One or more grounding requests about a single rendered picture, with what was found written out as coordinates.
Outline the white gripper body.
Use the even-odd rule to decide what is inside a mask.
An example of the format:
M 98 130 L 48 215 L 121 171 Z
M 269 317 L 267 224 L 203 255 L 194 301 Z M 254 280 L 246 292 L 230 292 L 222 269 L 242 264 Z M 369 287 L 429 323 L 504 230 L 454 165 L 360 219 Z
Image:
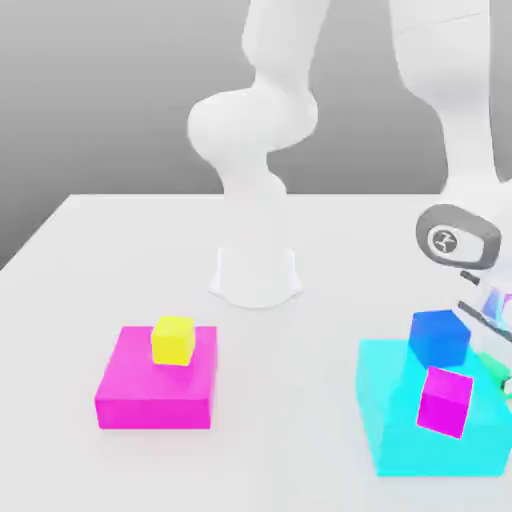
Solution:
M 485 352 L 512 371 L 512 328 L 499 327 L 473 306 L 459 301 L 456 313 L 471 331 L 475 352 Z

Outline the small blue cube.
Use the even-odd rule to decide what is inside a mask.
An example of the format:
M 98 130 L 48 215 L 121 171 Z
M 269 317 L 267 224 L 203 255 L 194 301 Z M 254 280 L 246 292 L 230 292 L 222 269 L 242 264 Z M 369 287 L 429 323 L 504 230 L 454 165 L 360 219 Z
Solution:
M 425 367 L 447 368 L 465 362 L 471 331 L 452 310 L 413 314 L 408 344 Z

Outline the small magenta cube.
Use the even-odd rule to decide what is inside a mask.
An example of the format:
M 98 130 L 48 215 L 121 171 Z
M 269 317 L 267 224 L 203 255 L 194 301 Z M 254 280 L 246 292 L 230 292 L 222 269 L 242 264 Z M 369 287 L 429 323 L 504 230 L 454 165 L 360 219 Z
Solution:
M 474 379 L 430 366 L 421 392 L 416 424 L 461 439 L 467 421 Z

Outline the small yellow cube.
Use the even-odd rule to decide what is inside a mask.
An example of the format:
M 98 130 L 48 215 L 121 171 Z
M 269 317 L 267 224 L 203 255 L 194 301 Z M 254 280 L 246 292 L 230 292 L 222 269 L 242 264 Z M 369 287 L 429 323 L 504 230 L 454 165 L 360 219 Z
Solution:
M 151 333 L 151 346 L 155 364 L 188 366 L 195 350 L 193 319 L 161 316 Z

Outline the large cyan box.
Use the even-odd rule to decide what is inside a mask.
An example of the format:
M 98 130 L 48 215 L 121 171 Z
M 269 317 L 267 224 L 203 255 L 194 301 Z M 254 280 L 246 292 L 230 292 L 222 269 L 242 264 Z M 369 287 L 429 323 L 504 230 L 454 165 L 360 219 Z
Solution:
M 362 340 L 356 397 L 376 474 L 393 477 L 497 477 L 512 450 L 512 411 L 471 350 L 449 372 L 473 380 L 462 436 L 417 424 L 427 369 L 406 340 Z

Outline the large magenta box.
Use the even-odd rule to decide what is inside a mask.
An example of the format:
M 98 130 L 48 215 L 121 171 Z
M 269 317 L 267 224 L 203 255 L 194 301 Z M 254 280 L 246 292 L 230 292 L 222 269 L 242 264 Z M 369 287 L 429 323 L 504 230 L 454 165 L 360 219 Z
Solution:
M 208 429 L 217 371 L 217 329 L 196 329 L 187 366 L 156 365 L 149 326 L 121 329 L 95 394 L 102 429 Z

